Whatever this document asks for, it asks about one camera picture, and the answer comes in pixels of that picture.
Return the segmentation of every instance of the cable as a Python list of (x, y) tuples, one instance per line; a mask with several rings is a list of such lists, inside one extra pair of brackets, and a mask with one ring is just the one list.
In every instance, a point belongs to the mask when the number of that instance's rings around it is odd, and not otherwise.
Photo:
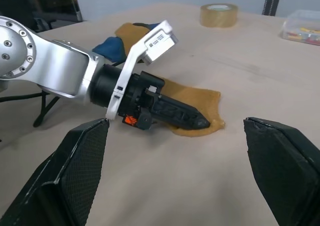
[(0, 103), (7, 102), (7, 101), (14, 101), (14, 100), (27, 100), (27, 99), (37, 98), (37, 97), (41, 97), (43, 94), (48, 95), (49, 93), (39, 92), (39, 93), (32, 93), (32, 94), (26, 94), (26, 95), (0, 97)]
[(34, 123), (33, 123), (33, 127), (34, 127), (34, 128), (37, 128), (37, 127), (39, 127), (39, 126), (42, 124), (42, 122), (43, 122), (46, 114), (47, 114), (47, 113), (49, 112), (49, 110), (56, 104), (56, 102), (57, 102), (59, 99), (60, 99), (59, 97), (54, 97), (54, 98), (51, 100), (51, 102), (50, 102), (45, 108), (42, 108), (42, 109), (41, 109), (40, 115), (35, 119), (35, 121), (34, 121)]

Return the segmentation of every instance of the tape roll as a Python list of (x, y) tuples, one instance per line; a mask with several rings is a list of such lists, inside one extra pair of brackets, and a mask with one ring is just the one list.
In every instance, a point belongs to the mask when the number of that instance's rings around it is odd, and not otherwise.
[(237, 22), (238, 6), (229, 3), (203, 5), (200, 9), (200, 23), (209, 28), (228, 28)]

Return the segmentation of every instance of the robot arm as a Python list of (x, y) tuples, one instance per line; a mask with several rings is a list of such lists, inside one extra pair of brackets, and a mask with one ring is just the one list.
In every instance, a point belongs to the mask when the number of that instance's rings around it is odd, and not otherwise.
[(123, 69), (104, 65), (104, 57), (67, 41), (41, 38), (19, 22), (0, 16), (0, 90), (25, 80), (56, 96), (107, 108), (142, 130), (153, 119), (183, 129), (204, 129), (210, 122), (194, 107), (161, 94), (164, 81), (146, 72), (132, 74), (136, 62), (154, 62), (178, 40), (163, 21), (132, 46)]

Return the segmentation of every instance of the blue cloth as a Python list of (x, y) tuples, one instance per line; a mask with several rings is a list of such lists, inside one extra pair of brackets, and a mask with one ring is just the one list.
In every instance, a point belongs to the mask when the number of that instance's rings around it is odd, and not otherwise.
[[(142, 26), (149, 30), (153, 30), (159, 23), (134, 23), (133, 25)], [(124, 62), (127, 59), (124, 43), (119, 37), (108, 37), (102, 44), (99, 44), (93, 52), (102, 55), (112, 63)]]

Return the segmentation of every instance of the black foam pad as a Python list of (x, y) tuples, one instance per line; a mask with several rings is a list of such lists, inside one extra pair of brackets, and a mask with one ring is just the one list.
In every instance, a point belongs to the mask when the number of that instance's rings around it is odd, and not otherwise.
[(98, 119), (71, 130), (34, 171), (0, 226), (84, 226), (101, 177), (108, 128), (106, 119)]
[(244, 120), (255, 181), (279, 226), (320, 225), (320, 151), (299, 130)]

